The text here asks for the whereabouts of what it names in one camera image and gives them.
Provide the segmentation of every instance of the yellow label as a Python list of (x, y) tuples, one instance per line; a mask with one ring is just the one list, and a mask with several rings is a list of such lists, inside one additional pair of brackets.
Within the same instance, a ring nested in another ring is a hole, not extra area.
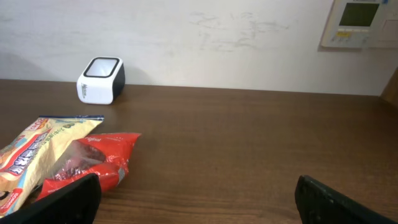
[(351, 37), (351, 32), (337, 32), (338, 37)]

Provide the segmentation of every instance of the candy in red bag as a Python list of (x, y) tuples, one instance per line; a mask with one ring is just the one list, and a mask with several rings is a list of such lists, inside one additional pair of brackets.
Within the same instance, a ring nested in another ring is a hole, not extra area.
[(127, 164), (140, 134), (92, 134), (73, 141), (44, 180), (37, 200), (94, 173), (102, 191), (117, 186), (129, 170)]

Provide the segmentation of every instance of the wooden table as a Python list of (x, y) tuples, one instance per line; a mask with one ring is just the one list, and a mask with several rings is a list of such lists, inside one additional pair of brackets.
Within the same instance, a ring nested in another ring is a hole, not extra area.
[(104, 114), (142, 133), (95, 223), (300, 223), (308, 174), (398, 221), (398, 111), (374, 96), (126, 86), (86, 105), (75, 83), (0, 80), (0, 144), (39, 114)]

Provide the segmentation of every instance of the white wall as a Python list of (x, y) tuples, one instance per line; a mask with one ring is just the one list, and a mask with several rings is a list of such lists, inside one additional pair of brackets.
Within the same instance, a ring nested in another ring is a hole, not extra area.
[(109, 55), (128, 83), (380, 94), (398, 51), (319, 51), (331, 2), (0, 0), (0, 78), (75, 82)]

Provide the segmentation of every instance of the plastic packaging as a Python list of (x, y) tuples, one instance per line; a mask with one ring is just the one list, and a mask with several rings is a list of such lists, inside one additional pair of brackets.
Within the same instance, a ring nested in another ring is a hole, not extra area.
[(0, 150), (0, 217), (18, 210), (67, 146), (104, 116), (40, 116)]
[(140, 134), (94, 134), (73, 141), (44, 180), (37, 200), (84, 177), (96, 174), (102, 192), (117, 186), (128, 174), (128, 162)]

